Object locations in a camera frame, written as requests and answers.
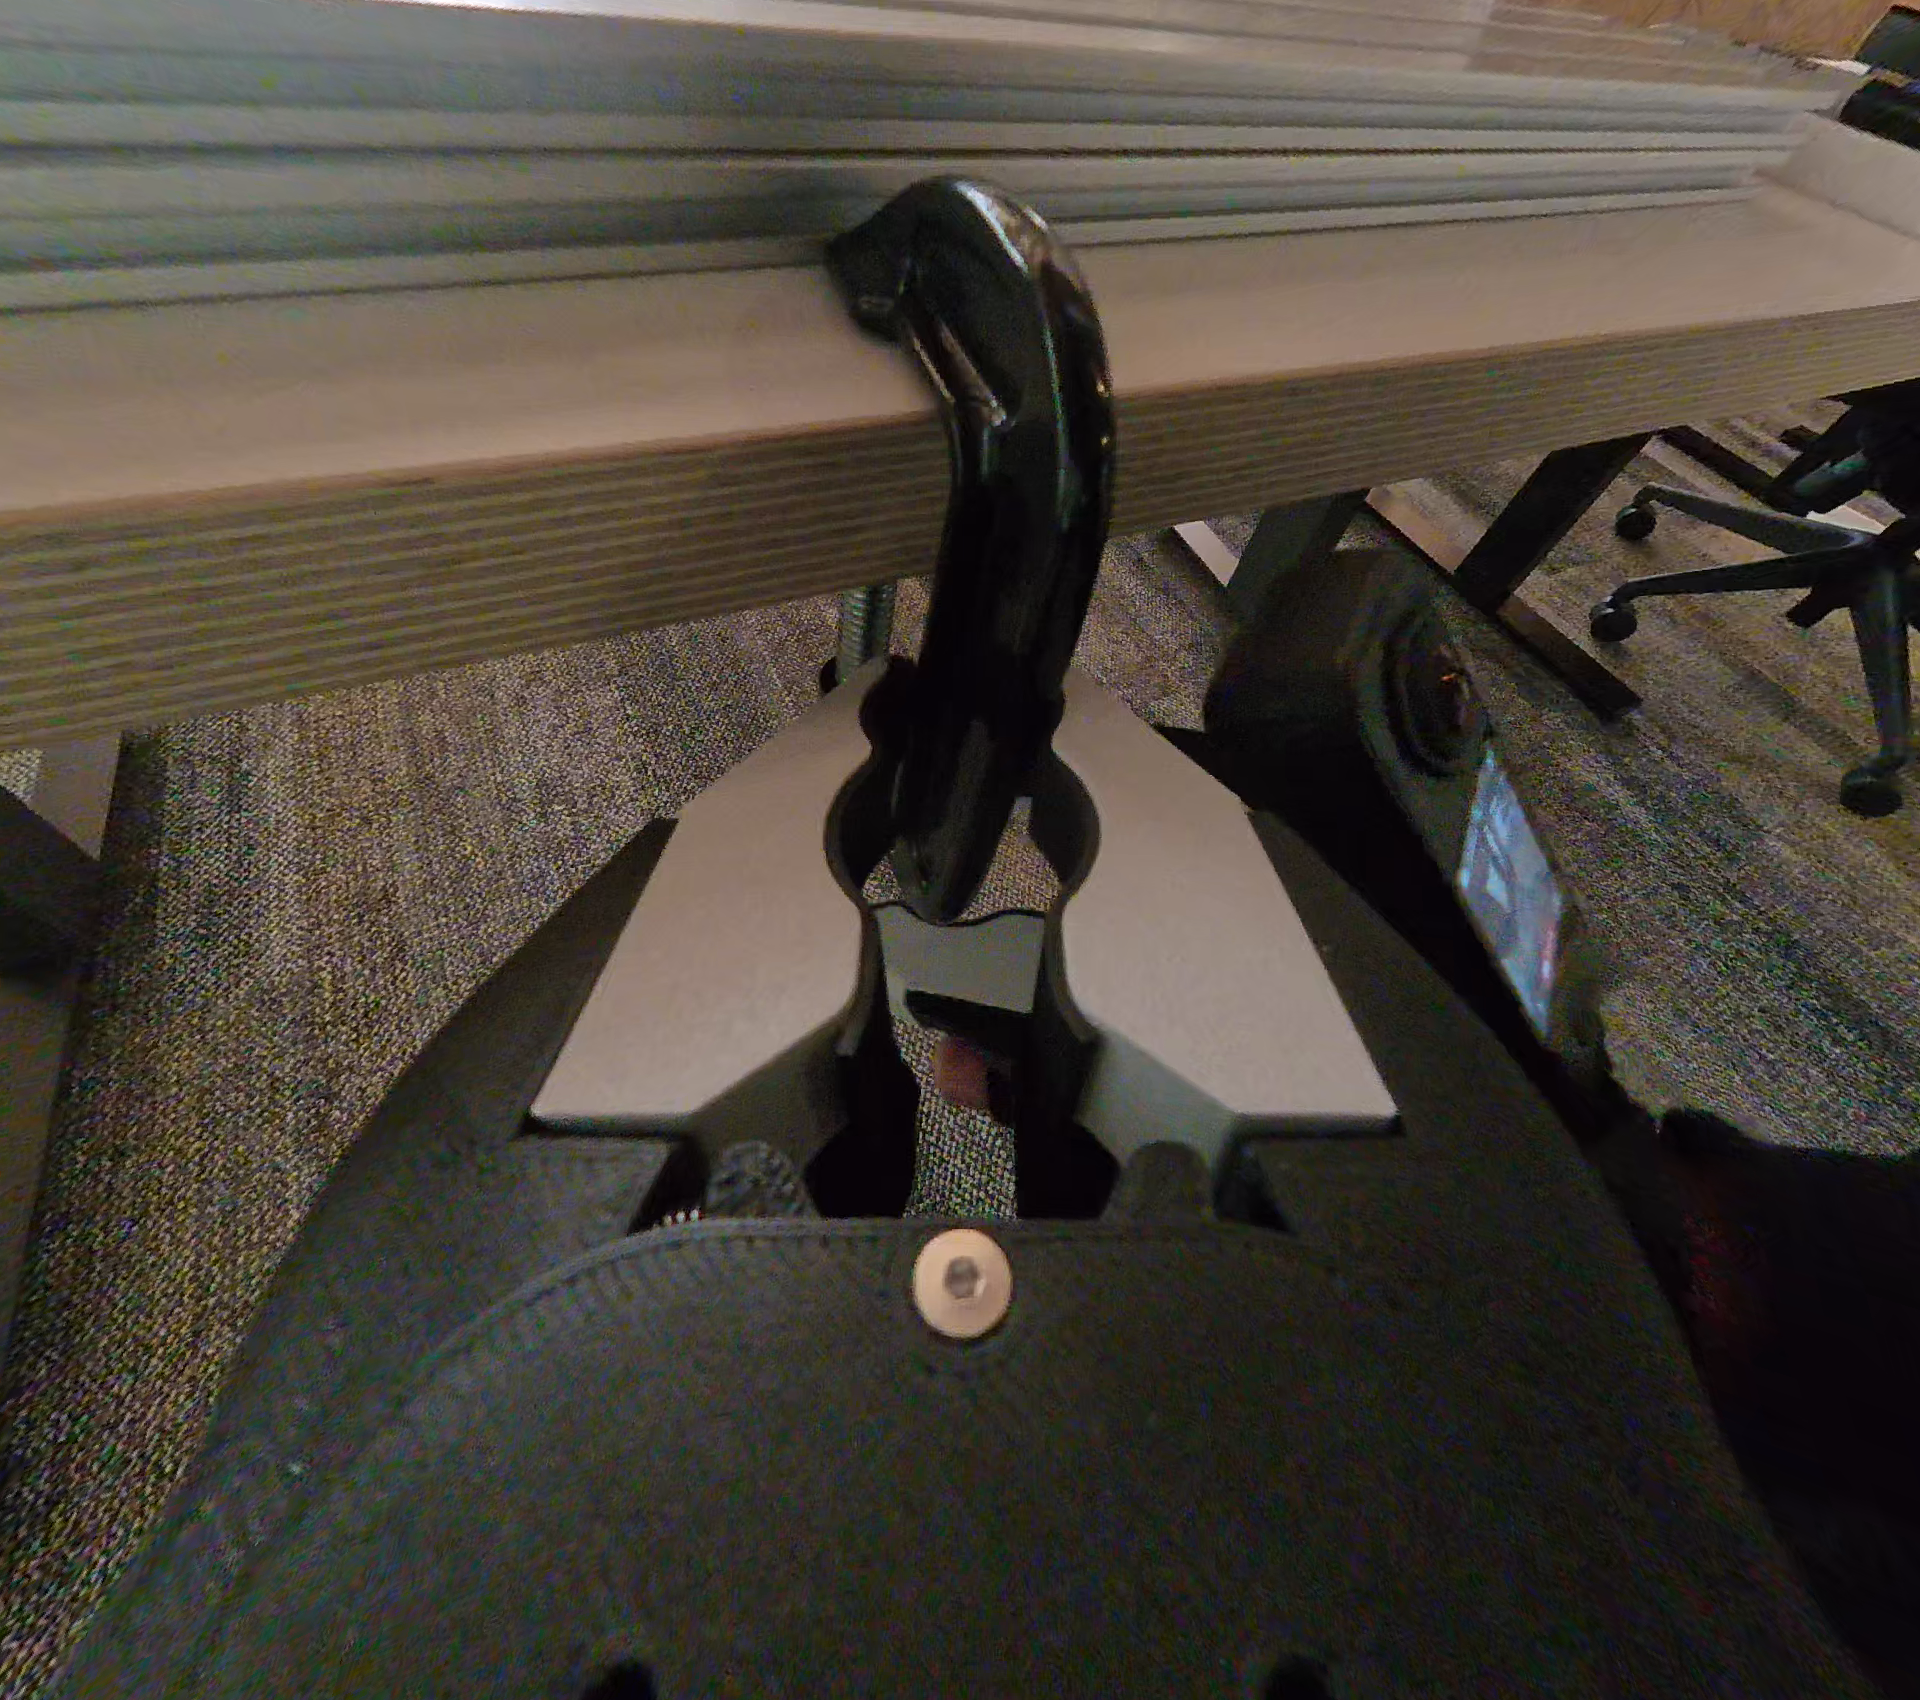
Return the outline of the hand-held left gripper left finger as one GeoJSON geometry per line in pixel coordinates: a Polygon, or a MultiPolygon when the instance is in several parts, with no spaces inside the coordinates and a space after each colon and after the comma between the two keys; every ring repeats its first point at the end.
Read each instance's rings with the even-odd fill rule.
{"type": "Polygon", "coordinates": [[[837,821],[864,791],[867,662],[670,826],[529,1106],[551,1134],[759,1141],[819,1208],[903,1208],[916,1083],[880,1000],[876,924],[837,821]]]}

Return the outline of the person's dark trousers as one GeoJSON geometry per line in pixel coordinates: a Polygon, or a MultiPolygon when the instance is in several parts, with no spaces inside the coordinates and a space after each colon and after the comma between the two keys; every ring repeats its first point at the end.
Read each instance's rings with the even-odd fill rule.
{"type": "Polygon", "coordinates": [[[1917,1152],[1633,1111],[1597,1145],[1716,1421],[1814,1602],[1917,1695],[1917,1152]]]}

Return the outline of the black C-clamp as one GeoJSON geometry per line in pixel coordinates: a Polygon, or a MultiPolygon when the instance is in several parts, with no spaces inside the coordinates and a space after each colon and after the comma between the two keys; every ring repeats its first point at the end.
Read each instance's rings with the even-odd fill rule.
{"type": "Polygon", "coordinates": [[[906,903],[950,924],[1066,712],[1114,521],[1114,367],[1074,249],[981,179],[908,183],[828,242],[828,272],[856,326],[914,357],[947,425],[889,854],[906,903]]]}

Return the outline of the grey aluminium extrusion beam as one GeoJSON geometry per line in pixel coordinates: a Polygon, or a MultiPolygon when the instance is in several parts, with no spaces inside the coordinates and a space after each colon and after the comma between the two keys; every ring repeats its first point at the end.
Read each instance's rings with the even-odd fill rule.
{"type": "Polygon", "coordinates": [[[3,0],[3,311],[1736,198],[1851,77],[1493,0],[3,0]]]}

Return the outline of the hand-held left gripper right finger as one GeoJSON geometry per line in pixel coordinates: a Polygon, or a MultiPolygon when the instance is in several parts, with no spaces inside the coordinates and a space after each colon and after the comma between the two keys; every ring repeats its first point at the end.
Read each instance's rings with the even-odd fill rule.
{"type": "Polygon", "coordinates": [[[1117,1165],[1157,1143],[1220,1185],[1247,1141],[1379,1138],[1400,1111],[1252,814],[1094,677],[1029,794],[1056,874],[1027,1113],[1117,1165]]]}

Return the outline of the grey desk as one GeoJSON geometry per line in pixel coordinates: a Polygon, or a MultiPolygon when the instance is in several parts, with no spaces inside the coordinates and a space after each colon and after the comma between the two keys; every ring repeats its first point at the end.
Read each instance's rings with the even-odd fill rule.
{"type": "MultiPolygon", "coordinates": [[[[1814,120],[1731,205],[1106,248],[1114,529],[1917,374],[1917,154],[1814,120]]],[[[264,704],[927,573],[914,357],[809,269],[3,319],[3,739],[264,704]]],[[[906,662],[837,831],[889,853],[906,662]]],[[[672,823],[427,1059],[529,1106],[672,823]]]]}

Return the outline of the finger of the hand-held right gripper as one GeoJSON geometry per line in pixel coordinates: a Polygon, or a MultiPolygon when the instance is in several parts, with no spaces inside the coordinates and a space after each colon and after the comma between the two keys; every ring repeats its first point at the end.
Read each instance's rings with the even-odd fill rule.
{"type": "Polygon", "coordinates": [[[1044,965],[1041,911],[934,924],[903,903],[883,903],[876,930],[895,1017],[973,1045],[1027,1045],[1044,965]]]}

